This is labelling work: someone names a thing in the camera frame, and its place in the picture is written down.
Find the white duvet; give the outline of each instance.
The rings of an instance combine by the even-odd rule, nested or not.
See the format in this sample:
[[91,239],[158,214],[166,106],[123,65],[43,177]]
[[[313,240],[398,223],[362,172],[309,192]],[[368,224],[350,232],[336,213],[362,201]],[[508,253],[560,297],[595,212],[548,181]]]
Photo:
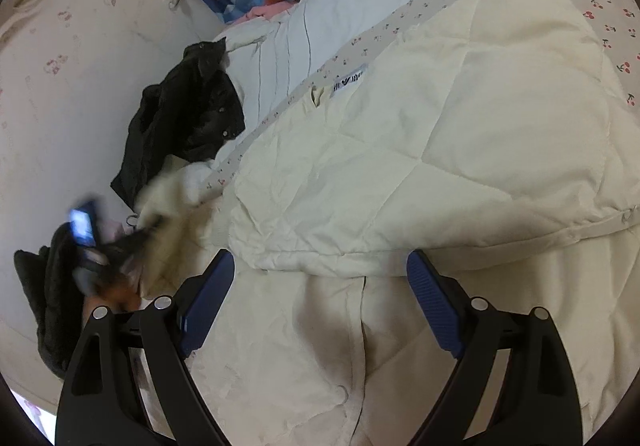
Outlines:
[[287,95],[350,39],[409,0],[300,0],[271,21],[256,18],[232,26],[225,71],[244,111],[246,130],[220,149],[215,169]]
[[236,258],[192,366],[230,441],[410,439],[452,368],[398,278],[414,248],[501,309],[550,309],[590,434],[638,363],[640,128],[581,13],[460,0],[328,96],[254,142],[196,237]]

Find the white wall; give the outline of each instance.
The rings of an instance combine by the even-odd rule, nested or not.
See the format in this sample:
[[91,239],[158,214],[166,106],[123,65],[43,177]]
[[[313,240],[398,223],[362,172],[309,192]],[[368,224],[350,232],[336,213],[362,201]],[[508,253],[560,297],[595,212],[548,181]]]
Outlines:
[[0,36],[0,370],[52,410],[59,384],[34,372],[44,366],[33,357],[36,327],[14,251],[48,244],[89,192],[125,219],[130,211],[109,184],[142,89],[222,25],[200,0],[175,12],[163,0],[45,0],[37,11]]

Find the bed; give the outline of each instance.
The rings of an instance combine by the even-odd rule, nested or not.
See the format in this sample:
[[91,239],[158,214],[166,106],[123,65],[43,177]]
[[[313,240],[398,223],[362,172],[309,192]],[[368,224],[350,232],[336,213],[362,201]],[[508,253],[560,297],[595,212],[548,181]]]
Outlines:
[[[167,184],[165,181],[178,183],[184,196],[179,205],[172,204],[169,211],[187,210],[190,204],[199,204],[207,199],[212,190],[222,190],[235,177],[238,164],[252,143],[311,87],[328,86],[337,94],[345,92],[343,89],[350,90],[349,86],[357,86],[361,77],[367,75],[368,66],[398,34],[424,22],[434,12],[450,7],[456,1],[340,0],[345,5],[344,16],[338,14],[327,21],[322,7],[330,0],[301,0],[298,6],[270,22],[253,20],[230,28],[222,35],[226,36],[230,49],[227,71],[243,101],[248,120],[246,134],[224,148],[215,161],[187,167],[178,175],[163,178],[155,191],[158,195],[154,197],[152,191],[144,199],[143,216],[166,209],[168,197],[162,191]],[[628,41],[633,43],[635,38],[634,29],[637,26],[634,25],[640,15],[638,6],[633,0],[571,1],[583,11],[594,32],[602,35],[603,49],[610,51],[609,57],[616,75],[627,94],[626,105],[630,115],[635,118],[637,113],[633,107],[636,106],[635,87],[638,82],[633,60],[640,60],[640,55],[629,50],[633,45]],[[362,9],[366,12],[361,16],[354,15],[355,6],[360,12]],[[188,229],[180,236],[183,238],[181,243],[187,243],[183,256],[178,258],[180,269],[170,278],[154,279],[164,280],[164,283],[158,282],[160,286],[156,285],[159,292],[170,292],[172,286],[180,283],[183,277],[197,274],[211,253],[218,247],[228,245],[228,235],[221,231],[225,227],[225,218],[230,217],[225,202],[225,196],[205,202],[196,210],[196,216],[189,211],[186,222]],[[164,208],[158,206],[162,203],[165,204]],[[574,368],[577,369],[578,384],[582,384],[583,390],[588,386],[591,394],[590,404],[583,407],[586,438],[609,417],[640,365],[640,340],[636,324],[638,312],[634,302],[636,283],[640,278],[637,272],[639,242],[637,229],[629,227],[610,235],[580,240],[563,248],[542,251],[516,262],[484,267],[473,274],[463,270],[446,270],[447,274],[460,280],[469,294],[487,296],[496,306],[500,305],[505,310],[527,311],[535,304],[549,307],[567,342]],[[185,260],[187,255],[191,255],[190,260]],[[193,263],[194,256],[197,256],[196,264]],[[166,253],[155,259],[164,266],[169,263]],[[580,282],[575,278],[575,271],[580,271]],[[282,296],[282,293],[278,292],[277,286],[266,281],[270,276],[271,279],[277,277],[277,273],[255,274],[250,279],[253,295],[259,300],[257,303],[270,297],[280,302],[278,296]],[[561,280],[563,278],[572,280],[564,282]],[[366,351],[364,363],[357,365],[357,368],[366,373],[364,384],[358,389],[367,397],[364,400],[349,398],[339,385],[332,385],[328,391],[328,405],[340,401],[340,398],[344,400],[335,405],[336,412],[349,407],[346,419],[349,423],[340,428],[341,435],[332,436],[326,431],[330,421],[323,420],[322,415],[316,416],[318,418],[315,420],[307,419],[311,428],[305,433],[311,430],[318,437],[336,444],[400,444],[406,441],[433,404],[452,367],[452,360],[439,353],[433,340],[430,340],[429,331],[415,307],[398,306],[395,302],[407,295],[406,282],[401,277],[392,280],[368,277],[366,282],[364,279],[352,279],[348,286],[334,286],[330,285],[332,282],[319,280],[316,283],[314,278],[299,278],[298,281],[300,284],[296,288],[309,292],[310,300],[319,294],[331,298],[342,291],[348,294],[360,291],[360,296],[355,298],[347,296],[345,310],[352,312],[358,320],[358,326],[364,328],[359,346]],[[575,287],[581,290],[572,292]],[[289,309],[295,312],[299,307],[289,306]],[[259,321],[258,314],[233,309],[231,305],[228,310],[225,316],[227,322],[233,318],[235,321],[242,318],[253,318],[254,323]],[[253,372],[255,377],[247,381],[255,382],[261,390],[262,398],[252,401],[255,404],[235,400],[236,407],[225,407],[225,399],[244,382],[233,371],[233,365],[226,364],[216,350],[220,338],[228,340],[227,343],[233,340],[230,327],[227,326],[225,330],[225,318],[223,323],[216,324],[211,339],[207,340],[201,352],[191,359],[192,376],[216,419],[232,441],[239,443],[304,442],[306,436],[302,432],[297,436],[296,426],[279,420],[282,414],[278,412],[278,404],[273,402],[273,396],[286,390],[286,387],[273,384],[273,379],[279,379],[282,374],[275,368],[277,365],[263,365],[260,370]],[[313,347],[314,333],[329,333],[332,322],[323,321],[319,327],[326,327],[327,330],[320,331],[309,318],[298,321],[294,330],[305,331],[308,335],[307,346]],[[271,329],[267,326],[262,331],[267,336]],[[590,353],[587,356],[594,359],[592,362],[584,359],[585,349],[580,344],[589,340],[597,343],[597,347],[588,343]],[[265,346],[286,346],[286,343],[278,343],[277,340],[266,341]],[[302,347],[298,352],[308,353],[309,350]],[[582,354],[584,363],[579,363],[580,360],[576,363],[578,352]],[[329,371],[331,368],[327,365],[337,361],[335,357],[323,354],[322,350],[312,350],[312,353]],[[416,379],[411,375],[424,368],[424,365],[430,370],[429,376]],[[271,381],[270,372],[276,372]],[[598,372],[606,372],[606,375],[598,377]],[[390,386],[387,382],[389,378],[397,379],[397,384]],[[593,397],[593,394],[600,394],[600,399]],[[295,394],[285,394],[285,399],[287,396],[295,400]],[[281,397],[282,394],[278,394],[278,402]],[[238,412],[238,404],[244,413]],[[254,423],[252,426],[246,426],[248,418]]]

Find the black plastic mount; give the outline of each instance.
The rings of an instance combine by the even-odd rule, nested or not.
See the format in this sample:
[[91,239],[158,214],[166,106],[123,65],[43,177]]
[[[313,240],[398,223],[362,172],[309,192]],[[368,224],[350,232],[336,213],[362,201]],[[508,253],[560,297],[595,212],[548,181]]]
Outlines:
[[[439,344],[458,358],[411,446],[582,444],[574,376],[546,309],[514,314],[484,298],[470,299],[421,251],[409,256],[407,276]],[[491,421],[486,431],[465,439],[500,349],[511,353]]]
[[[202,344],[233,275],[233,258],[222,250],[202,275],[187,279],[173,299],[160,296],[145,309],[124,314],[114,314],[106,307],[95,309],[66,373],[56,444],[228,446],[184,365],[185,348],[190,349],[183,342],[183,330],[190,318],[196,318],[199,325],[192,325],[190,336],[195,334],[195,341]],[[211,286],[216,288],[215,295]],[[175,441],[151,429],[129,348],[145,350]]]

